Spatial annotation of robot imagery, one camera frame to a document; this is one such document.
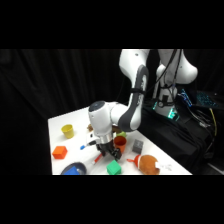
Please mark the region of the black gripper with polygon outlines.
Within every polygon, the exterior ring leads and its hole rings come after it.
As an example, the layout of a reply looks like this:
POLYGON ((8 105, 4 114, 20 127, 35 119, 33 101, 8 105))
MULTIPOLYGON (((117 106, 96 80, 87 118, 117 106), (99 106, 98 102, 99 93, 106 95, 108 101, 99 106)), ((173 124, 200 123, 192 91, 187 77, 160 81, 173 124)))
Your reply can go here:
POLYGON ((96 147, 97 150, 101 152, 100 156, 103 158, 105 158, 108 153, 116 160, 119 160, 121 158, 121 151, 114 148, 113 141, 101 143, 99 140, 97 140, 96 147))

